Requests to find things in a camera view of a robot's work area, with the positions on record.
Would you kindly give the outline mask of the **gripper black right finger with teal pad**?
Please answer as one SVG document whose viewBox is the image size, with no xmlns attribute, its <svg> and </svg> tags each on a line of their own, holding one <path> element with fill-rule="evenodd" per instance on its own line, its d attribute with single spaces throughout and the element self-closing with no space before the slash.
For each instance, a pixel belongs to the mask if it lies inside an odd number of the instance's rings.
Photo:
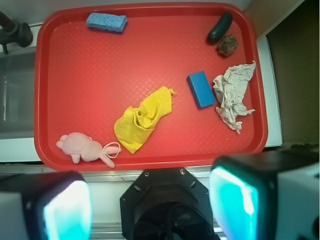
<svg viewBox="0 0 320 240">
<path fill-rule="evenodd" d="M 213 216 L 229 240 L 317 240 L 320 156 L 301 149 L 219 157 L 209 175 Z"/>
</svg>

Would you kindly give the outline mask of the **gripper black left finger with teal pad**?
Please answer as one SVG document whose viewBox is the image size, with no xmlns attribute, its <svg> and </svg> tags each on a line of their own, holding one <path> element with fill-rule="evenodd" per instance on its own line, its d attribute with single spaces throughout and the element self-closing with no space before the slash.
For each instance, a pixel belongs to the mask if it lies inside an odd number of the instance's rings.
<svg viewBox="0 0 320 240">
<path fill-rule="evenodd" d="M 92 192 L 80 173 L 1 176 L 2 240 L 88 240 L 92 225 Z"/>
</svg>

